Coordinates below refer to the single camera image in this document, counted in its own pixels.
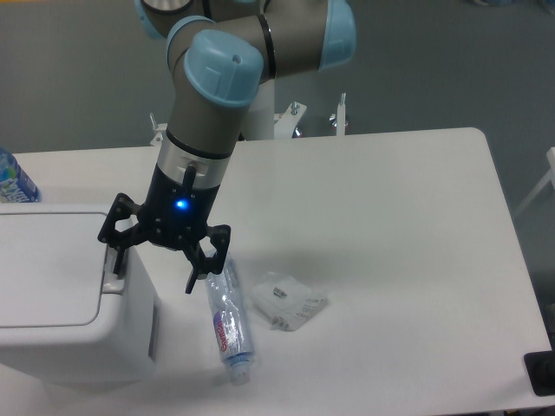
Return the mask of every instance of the light blue joint cap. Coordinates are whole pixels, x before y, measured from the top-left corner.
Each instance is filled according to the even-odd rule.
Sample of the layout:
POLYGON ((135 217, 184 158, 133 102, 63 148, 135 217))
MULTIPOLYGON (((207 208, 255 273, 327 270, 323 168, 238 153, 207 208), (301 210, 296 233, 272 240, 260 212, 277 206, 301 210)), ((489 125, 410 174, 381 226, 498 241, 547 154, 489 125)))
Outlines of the light blue joint cap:
POLYGON ((147 13, 142 7, 142 3, 140 0, 135 1, 135 9, 137 10, 137 14, 139 15, 140 22, 142 23, 142 28, 147 32, 147 35, 151 39, 163 39, 164 36, 160 34, 158 30, 153 26, 153 24, 148 19, 147 13))
POLYGON ((345 0, 328 0, 328 21, 319 70, 350 61, 356 49, 353 11, 345 0))
POLYGON ((206 29, 193 38, 184 67, 199 94, 220 106, 237 108, 254 100, 264 59, 243 39, 206 29))
POLYGON ((210 22, 210 23, 215 23, 213 20, 210 20, 208 17, 189 16, 189 17, 184 17, 183 19, 179 20, 176 24, 174 24, 174 26, 170 30, 170 33, 167 34, 166 59, 167 59, 167 67, 168 68, 170 66, 170 45, 172 44, 173 37, 175 35, 177 35, 177 32, 179 32, 181 30, 181 28, 187 26, 187 24, 192 23, 192 22, 202 21, 202 20, 204 20, 206 22, 210 22))

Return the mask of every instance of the container lid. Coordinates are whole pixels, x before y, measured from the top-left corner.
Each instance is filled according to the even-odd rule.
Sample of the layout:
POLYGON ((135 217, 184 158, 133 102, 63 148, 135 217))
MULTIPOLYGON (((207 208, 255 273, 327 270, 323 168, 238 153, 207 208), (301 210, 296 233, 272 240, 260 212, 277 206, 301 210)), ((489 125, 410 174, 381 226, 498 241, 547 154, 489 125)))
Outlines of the container lid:
POLYGON ((229 371, 232 383, 236 386, 248 383, 251 379, 251 363, 249 361, 235 363, 229 368, 229 371))
POLYGON ((0 328, 86 325, 98 313, 100 213, 0 215, 0 328))

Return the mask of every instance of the robotic arm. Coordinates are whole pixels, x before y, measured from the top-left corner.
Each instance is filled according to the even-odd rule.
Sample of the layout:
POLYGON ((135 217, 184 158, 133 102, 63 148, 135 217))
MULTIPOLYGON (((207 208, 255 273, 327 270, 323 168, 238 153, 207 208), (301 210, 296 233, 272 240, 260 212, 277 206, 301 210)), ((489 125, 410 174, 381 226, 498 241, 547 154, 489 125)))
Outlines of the robotic arm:
POLYGON ((354 18, 344 0, 271 0, 256 16, 248 16, 259 11, 256 1, 135 4, 146 27, 167 37, 176 97, 145 203, 118 194, 98 238, 118 253, 114 273, 125 250, 145 241, 183 251, 193 266, 191 293, 198 279, 224 265, 231 227, 207 220, 258 85, 348 61, 354 18), (134 227, 116 230, 132 215, 134 227), (200 247, 205 237, 216 249, 212 257, 200 247))

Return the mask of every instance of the black object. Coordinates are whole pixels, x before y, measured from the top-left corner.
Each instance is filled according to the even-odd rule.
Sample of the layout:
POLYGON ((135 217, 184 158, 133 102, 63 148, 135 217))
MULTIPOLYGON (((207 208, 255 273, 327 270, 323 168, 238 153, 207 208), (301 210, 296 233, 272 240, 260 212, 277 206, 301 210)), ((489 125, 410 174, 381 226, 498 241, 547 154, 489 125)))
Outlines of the black object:
POLYGON ((555 395, 555 351, 526 354, 524 363, 536 395, 555 395))
POLYGON ((206 223, 219 186, 212 189, 193 189, 197 170, 190 165, 185 170, 183 183, 176 184, 158 166, 148 189, 147 200, 137 205, 130 197, 120 193, 104 221, 98 235, 101 243, 114 248, 118 255, 114 273, 118 274, 125 251, 145 241, 179 250, 191 262, 193 271, 185 292, 190 294, 197 279, 208 273, 220 274, 224 268, 232 229, 229 225, 209 227, 206 223), (116 230, 116 223, 135 215, 137 224, 124 231, 116 230), (216 253, 207 257, 200 247, 200 240, 210 238, 216 253))
POLYGON ((271 39, 270 25, 264 15, 258 15, 258 21, 264 34, 264 43, 268 54, 268 77, 273 80, 276 78, 276 50, 274 49, 274 41, 271 39))
POLYGON ((210 8, 210 0, 202 0, 202 9, 205 12, 205 17, 212 19, 212 9, 210 8))

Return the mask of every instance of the water bottle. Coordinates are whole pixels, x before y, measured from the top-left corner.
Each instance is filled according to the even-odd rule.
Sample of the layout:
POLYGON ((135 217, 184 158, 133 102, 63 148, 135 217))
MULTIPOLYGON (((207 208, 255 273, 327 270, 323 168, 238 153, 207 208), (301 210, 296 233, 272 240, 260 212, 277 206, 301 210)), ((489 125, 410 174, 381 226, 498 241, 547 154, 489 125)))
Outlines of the water bottle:
POLYGON ((16 158, 0 147, 0 202, 37 202, 39 191, 16 158))
POLYGON ((219 358, 227 367, 232 382, 244 384, 249 380, 254 348, 241 291, 229 253, 222 273, 208 274, 206 292, 212 310, 219 358))

